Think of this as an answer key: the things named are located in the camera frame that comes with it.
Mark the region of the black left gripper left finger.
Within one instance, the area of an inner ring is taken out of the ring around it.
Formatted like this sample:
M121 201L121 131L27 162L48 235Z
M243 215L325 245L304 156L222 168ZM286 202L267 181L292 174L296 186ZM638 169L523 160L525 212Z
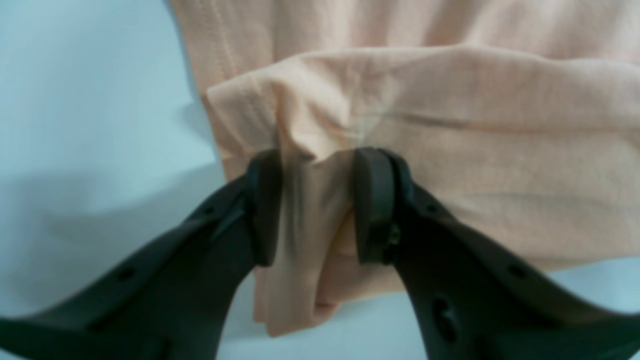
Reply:
M28 360L214 360L239 285L273 264L278 150L206 198L183 223L66 301L1 320L1 348Z

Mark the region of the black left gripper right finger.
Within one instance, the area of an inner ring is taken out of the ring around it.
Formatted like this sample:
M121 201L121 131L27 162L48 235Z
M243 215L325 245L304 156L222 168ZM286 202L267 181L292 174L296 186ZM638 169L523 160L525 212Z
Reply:
M361 264L391 265L430 360L630 360L637 314L602 309L556 285L456 219L388 150L354 152Z

